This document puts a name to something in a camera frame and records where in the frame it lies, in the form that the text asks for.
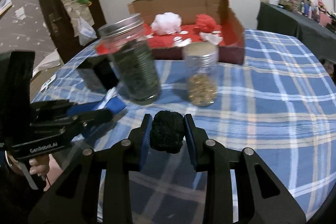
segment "cardboard box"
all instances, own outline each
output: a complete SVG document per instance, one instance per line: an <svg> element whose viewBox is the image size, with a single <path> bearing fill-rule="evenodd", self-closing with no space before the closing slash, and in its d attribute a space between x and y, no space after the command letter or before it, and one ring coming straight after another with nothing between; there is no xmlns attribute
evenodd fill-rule
<svg viewBox="0 0 336 224"><path fill-rule="evenodd" d="M207 14L222 25L223 42L219 44L219 61L232 64L244 63L245 29L229 7L229 0L136 0L128 5L131 14L140 13L146 24L151 25L157 14L173 12L182 17L182 25L193 25L196 16ZM158 60L182 60L181 47L153 48Z"/></svg>

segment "metal jar lid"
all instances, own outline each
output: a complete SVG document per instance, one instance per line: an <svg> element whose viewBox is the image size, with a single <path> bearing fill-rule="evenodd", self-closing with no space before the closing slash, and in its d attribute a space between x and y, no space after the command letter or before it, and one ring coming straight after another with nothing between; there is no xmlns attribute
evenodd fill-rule
<svg viewBox="0 0 336 224"><path fill-rule="evenodd" d="M143 24L140 14L132 14L129 18L118 21L113 24L106 24L98 29L100 37L113 37L119 34L131 31Z"/></svg>
<svg viewBox="0 0 336 224"><path fill-rule="evenodd" d="M194 42L184 47L184 59L192 67L207 68L218 62L218 47L209 42Z"/></svg>

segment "finger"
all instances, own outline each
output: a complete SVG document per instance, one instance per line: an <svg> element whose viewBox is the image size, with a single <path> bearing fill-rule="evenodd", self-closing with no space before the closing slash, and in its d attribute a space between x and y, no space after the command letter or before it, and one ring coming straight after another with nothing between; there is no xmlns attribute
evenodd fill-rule
<svg viewBox="0 0 336 224"><path fill-rule="evenodd" d="M39 173L39 174L37 174L39 177L42 177L42 179L43 180L45 180L45 178L46 178L46 175L49 173L49 171L45 171L45 172L43 172L43 173Z"/></svg>
<svg viewBox="0 0 336 224"><path fill-rule="evenodd" d="M38 166L38 165L39 165L39 163L37 162L36 159L30 159L30 160L29 160L29 164L30 164L31 166Z"/></svg>
<svg viewBox="0 0 336 224"><path fill-rule="evenodd" d="M35 175L35 174L47 174L49 172L49 166L48 165L39 165L39 166L33 166L31 167L29 173L31 175Z"/></svg>
<svg viewBox="0 0 336 224"><path fill-rule="evenodd" d="M42 165L42 164L45 164L45 165L47 165L47 164L49 164L49 155L44 155L44 156L41 156L41 157L37 157L36 158L36 161L40 164L40 165Z"/></svg>

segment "door handle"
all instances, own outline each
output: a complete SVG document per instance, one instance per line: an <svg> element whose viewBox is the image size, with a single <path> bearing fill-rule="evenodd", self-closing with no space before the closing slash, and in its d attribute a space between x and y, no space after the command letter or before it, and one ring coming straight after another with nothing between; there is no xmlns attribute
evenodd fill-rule
<svg viewBox="0 0 336 224"><path fill-rule="evenodd" d="M61 19L62 19L62 18L59 17L59 18L54 19L52 22L54 23L54 22L56 22L56 21L60 21Z"/></svg>
<svg viewBox="0 0 336 224"><path fill-rule="evenodd" d="M49 15L50 25L51 25L52 31L53 31L53 33L54 33L55 36L59 36L58 27L57 27L57 25L56 25L55 22L57 22L57 21L59 21L61 19L62 19L61 17L55 19L55 15L54 14L50 14Z"/></svg>

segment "human hand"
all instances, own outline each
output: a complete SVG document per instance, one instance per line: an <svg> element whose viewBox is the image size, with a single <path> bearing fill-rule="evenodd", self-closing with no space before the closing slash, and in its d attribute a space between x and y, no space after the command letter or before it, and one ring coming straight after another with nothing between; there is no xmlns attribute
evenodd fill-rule
<svg viewBox="0 0 336 224"><path fill-rule="evenodd" d="M13 156L7 152L8 159L10 160L11 169L17 173L22 174L22 171L18 165L18 161L13 158ZM41 157L37 157L35 159L30 159L29 164L31 165L29 173L31 175L37 174L39 177L48 174L49 172L49 155L44 155Z"/></svg>
<svg viewBox="0 0 336 224"><path fill-rule="evenodd" d="M30 159L29 164L31 165L29 173L31 175L37 174L40 176L45 176L49 173L49 155L44 155L37 157L35 159Z"/></svg>

